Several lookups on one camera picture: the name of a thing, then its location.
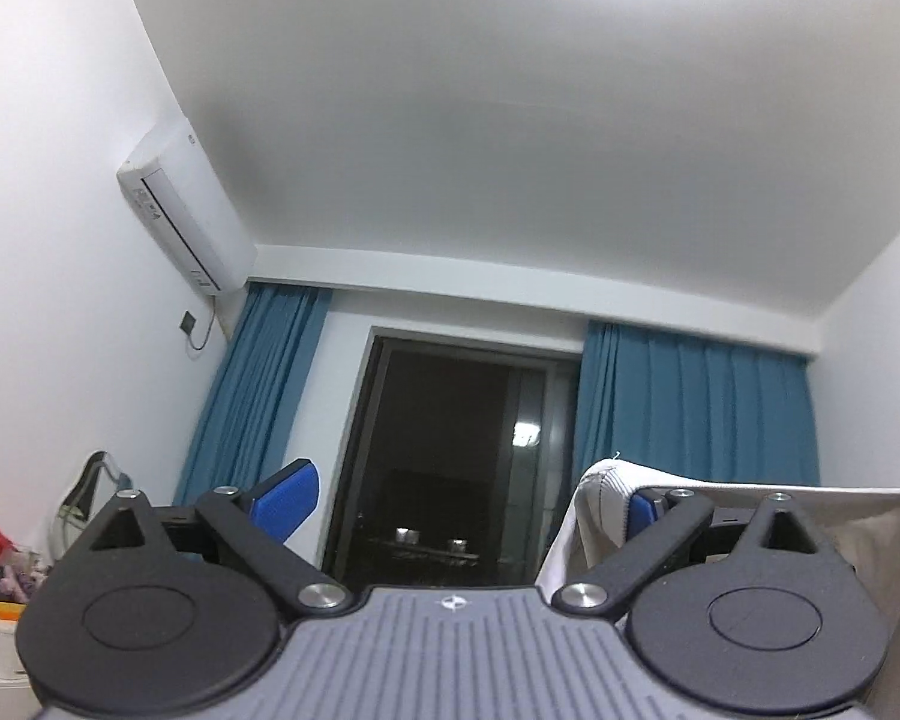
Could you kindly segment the white t-shirt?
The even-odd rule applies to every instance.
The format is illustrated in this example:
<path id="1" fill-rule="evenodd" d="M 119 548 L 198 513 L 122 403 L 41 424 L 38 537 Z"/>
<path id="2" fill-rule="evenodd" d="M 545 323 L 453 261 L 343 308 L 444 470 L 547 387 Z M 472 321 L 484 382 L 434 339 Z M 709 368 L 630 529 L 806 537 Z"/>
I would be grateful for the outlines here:
<path id="1" fill-rule="evenodd" d="M 629 499 L 665 515 L 628 538 Z M 583 473 L 538 582 L 546 718 L 900 718 L 900 491 Z"/>

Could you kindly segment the blue curtain left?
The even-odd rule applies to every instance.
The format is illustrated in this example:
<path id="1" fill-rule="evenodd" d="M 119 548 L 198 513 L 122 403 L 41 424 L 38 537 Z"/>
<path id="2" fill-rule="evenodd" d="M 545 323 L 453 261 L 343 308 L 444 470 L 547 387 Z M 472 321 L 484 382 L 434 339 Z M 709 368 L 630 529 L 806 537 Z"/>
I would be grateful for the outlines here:
<path id="1" fill-rule="evenodd" d="M 199 417 L 173 502 L 248 489 L 284 463 L 333 293 L 253 283 Z"/>

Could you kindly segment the blue curtain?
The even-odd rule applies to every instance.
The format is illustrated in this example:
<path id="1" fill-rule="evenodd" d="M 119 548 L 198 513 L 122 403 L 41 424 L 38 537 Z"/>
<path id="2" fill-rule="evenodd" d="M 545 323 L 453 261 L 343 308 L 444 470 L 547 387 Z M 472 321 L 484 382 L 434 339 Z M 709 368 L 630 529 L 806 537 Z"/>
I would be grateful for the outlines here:
<path id="1" fill-rule="evenodd" d="M 622 457 L 717 483 L 820 483 L 808 359 L 713 338 L 589 323 L 574 473 Z"/>
<path id="2" fill-rule="evenodd" d="M 253 283 L 199 417 L 173 502 L 248 489 L 284 463 L 333 293 Z"/>

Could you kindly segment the blue curtain right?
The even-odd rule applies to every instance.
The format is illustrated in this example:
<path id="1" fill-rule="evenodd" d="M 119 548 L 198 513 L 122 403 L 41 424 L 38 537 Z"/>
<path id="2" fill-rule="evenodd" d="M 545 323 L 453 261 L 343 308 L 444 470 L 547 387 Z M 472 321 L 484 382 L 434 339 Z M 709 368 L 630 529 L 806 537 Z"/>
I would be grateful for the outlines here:
<path id="1" fill-rule="evenodd" d="M 808 359 L 713 338 L 589 323 L 574 473 L 622 457 L 717 483 L 820 483 Z"/>

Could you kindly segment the dark window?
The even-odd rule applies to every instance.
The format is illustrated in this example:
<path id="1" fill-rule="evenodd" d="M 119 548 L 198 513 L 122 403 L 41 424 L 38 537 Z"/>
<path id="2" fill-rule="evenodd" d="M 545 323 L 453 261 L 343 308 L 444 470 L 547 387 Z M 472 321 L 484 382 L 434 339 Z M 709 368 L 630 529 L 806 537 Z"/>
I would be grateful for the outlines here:
<path id="1" fill-rule="evenodd" d="M 372 585 L 528 585 L 572 488 L 577 356 L 375 333 L 323 571 Z"/>

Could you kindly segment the cluttered items on shelf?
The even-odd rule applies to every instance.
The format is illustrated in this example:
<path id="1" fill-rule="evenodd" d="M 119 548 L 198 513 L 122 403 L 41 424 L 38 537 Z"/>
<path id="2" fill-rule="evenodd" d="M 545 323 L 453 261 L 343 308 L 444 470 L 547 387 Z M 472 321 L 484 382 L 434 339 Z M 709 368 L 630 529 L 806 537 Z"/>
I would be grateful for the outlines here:
<path id="1" fill-rule="evenodd" d="M 43 557 L 0 530 L 0 621 L 19 621 L 50 572 Z"/>

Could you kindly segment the grey bag on wall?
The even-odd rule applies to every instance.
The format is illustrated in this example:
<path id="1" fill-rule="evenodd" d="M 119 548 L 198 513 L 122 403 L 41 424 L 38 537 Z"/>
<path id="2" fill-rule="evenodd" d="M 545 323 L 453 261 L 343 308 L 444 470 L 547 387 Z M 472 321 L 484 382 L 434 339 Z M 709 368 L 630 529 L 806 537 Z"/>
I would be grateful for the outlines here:
<path id="1" fill-rule="evenodd" d="M 118 491 L 132 487 L 130 475 L 121 470 L 109 452 L 97 450 L 87 458 L 76 483 L 64 496 L 58 520 L 63 527 L 82 530 Z"/>

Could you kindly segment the white wall air conditioner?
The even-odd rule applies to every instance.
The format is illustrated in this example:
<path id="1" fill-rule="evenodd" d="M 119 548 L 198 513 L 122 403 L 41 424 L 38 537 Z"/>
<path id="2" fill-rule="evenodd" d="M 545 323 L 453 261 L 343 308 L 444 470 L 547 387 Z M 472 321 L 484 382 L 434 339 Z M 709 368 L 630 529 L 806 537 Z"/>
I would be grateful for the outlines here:
<path id="1" fill-rule="evenodd" d="M 206 296 L 244 288 L 256 249 L 187 117 L 159 122 L 116 180 L 165 254 Z"/>

